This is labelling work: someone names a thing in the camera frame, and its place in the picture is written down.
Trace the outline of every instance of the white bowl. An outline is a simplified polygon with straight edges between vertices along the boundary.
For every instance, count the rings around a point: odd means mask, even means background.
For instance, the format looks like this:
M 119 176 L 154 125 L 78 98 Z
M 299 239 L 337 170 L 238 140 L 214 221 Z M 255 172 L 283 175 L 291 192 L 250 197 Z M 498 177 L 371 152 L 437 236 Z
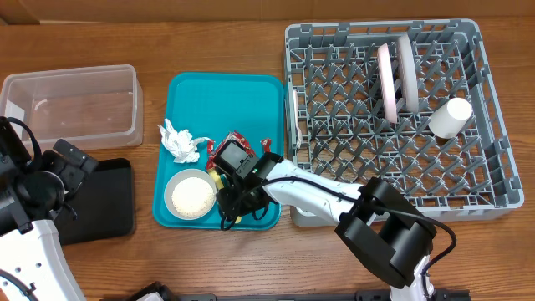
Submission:
M 182 214 L 180 214 L 176 210 L 175 206 L 173 205 L 173 200 L 172 200 L 173 190 L 175 190 L 175 187 L 178 185 L 178 183 L 180 183 L 181 181 L 184 181 L 187 178 L 191 178 L 191 177 L 197 177 L 197 178 L 200 178 L 200 179 L 206 181 L 208 184 L 210 184 L 210 187 L 214 191 L 214 199 L 213 199 L 213 202 L 210 205 L 210 208 L 206 212 L 204 212 L 204 214 L 202 214 L 201 216 L 193 217 L 193 218 L 192 217 L 185 217 Z M 201 170 L 186 169 L 184 171 L 178 172 L 176 175 L 174 175 L 167 182 L 166 190 L 164 191 L 164 201 L 166 202 L 167 210 L 169 210 L 169 212 L 172 215 L 174 215 L 175 217 L 180 218 L 181 220 L 190 221 L 190 220 L 195 220 L 195 219 L 199 219 L 201 217 L 204 217 L 208 212 L 210 212 L 210 210 L 214 207 L 214 204 L 216 203 L 216 197 L 215 197 L 216 192 L 217 192 L 216 183 L 214 182 L 214 180 L 211 178 L 210 175 L 208 175 L 206 172 L 201 171 Z

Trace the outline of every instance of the white rice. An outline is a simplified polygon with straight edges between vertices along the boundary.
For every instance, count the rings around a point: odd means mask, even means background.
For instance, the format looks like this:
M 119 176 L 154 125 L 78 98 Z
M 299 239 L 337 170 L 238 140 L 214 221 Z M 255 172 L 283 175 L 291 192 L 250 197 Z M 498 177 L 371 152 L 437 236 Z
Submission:
M 216 195 L 207 181 L 190 177 L 176 185 L 171 200 L 180 215 L 195 219 L 210 211 L 216 201 Z

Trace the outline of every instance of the black base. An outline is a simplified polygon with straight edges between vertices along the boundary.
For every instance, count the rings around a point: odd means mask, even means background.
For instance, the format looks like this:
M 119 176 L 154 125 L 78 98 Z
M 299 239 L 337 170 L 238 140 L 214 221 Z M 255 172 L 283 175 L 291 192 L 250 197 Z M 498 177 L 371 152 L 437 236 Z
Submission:
M 217 297 L 213 294 L 184 295 L 176 297 L 165 285 L 153 283 L 136 295 L 123 299 L 102 299 L 101 301 L 136 301 L 148 293 L 159 293 L 164 301 L 391 301 L 389 290 L 368 290 L 352 294 L 301 294 Z M 432 301 L 471 301 L 469 291 L 448 291 L 437 289 Z

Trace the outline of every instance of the teal tray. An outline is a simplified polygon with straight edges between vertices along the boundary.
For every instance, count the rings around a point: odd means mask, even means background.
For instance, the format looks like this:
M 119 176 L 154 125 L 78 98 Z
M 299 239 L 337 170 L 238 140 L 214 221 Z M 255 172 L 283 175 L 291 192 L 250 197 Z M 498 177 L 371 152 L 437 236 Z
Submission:
M 263 154 L 260 141 L 271 138 L 271 151 L 283 154 L 284 96 L 281 82 L 270 75 L 251 74 L 178 74 L 169 86 L 166 118 L 176 130 L 188 129 L 194 138 L 210 137 L 218 145 L 229 132 L 237 130 L 249 141 L 257 155 Z M 197 163 L 176 164 L 163 145 L 156 173 L 152 213 L 165 227 L 220 229 L 217 204 L 204 217 L 185 221 L 173 216 L 164 202 L 167 182 L 187 168 L 205 170 L 206 143 L 199 147 Z M 233 230 L 267 230 L 278 222 L 280 205 L 271 204 L 266 216 L 255 221 L 252 214 L 242 218 Z

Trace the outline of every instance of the plastic tray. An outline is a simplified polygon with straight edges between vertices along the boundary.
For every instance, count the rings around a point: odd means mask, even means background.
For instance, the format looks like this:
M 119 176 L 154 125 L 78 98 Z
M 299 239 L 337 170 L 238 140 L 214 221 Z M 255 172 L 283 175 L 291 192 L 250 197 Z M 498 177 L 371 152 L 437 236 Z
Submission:
M 399 121 L 384 119 L 377 48 L 408 34 L 415 56 L 420 112 L 398 102 Z M 286 30 L 288 156 L 304 170 L 346 182 L 380 176 L 428 217 L 491 219 L 520 207 L 524 195 L 482 36 L 467 19 L 296 24 Z M 400 99 L 400 80 L 395 82 Z M 461 133 L 437 140 L 427 127 L 450 97 L 472 104 Z
M 271 151 L 283 153 L 284 99 L 281 82 L 269 75 L 182 73 L 169 86 L 166 118 L 176 130 L 188 129 L 193 137 L 207 136 L 219 144 L 232 130 L 243 134 L 257 155 L 263 153 L 260 141 L 271 138 Z M 205 170 L 208 159 L 206 143 L 201 145 L 197 163 L 176 164 L 163 146 L 156 174 L 152 211 L 162 226 L 177 228 L 220 229 L 217 204 L 200 219 L 185 221 L 174 217 L 164 203 L 166 183 L 187 168 Z M 271 205 L 266 216 L 255 221 L 252 214 L 243 217 L 234 230 L 267 230 L 277 223 L 280 205 Z

